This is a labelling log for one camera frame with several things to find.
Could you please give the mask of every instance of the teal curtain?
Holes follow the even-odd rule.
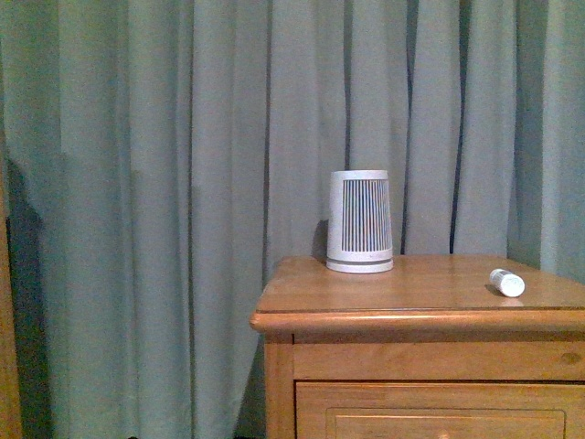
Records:
[[[248,317],[387,169],[394,251],[585,282],[585,5],[0,4],[29,437],[263,437]]]

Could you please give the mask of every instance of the drawer panel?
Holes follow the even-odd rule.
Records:
[[[298,439],[581,438],[585,387],[298,382]]]
[[[585,380],[583,341],[295,343],[297,380]]]
[[[562,411],[330,409],[327,439],[563,439]]]

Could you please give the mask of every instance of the white bottle cap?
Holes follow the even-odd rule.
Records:
[[[490,273],[490,282],[507,297],[518,297],[526,287],[520,276],[501,268]]]

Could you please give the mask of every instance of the wooden nightstand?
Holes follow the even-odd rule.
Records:
[[[494,268],[524,294],[493,289]],[[289,258],[250,322],[270,439],[585,437],[585,285],[494,256],[378,274]]]

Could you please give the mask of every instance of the vertical slats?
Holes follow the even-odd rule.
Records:
[[[380,252],[390,248],[387,180],[345,180],[344,252]]]

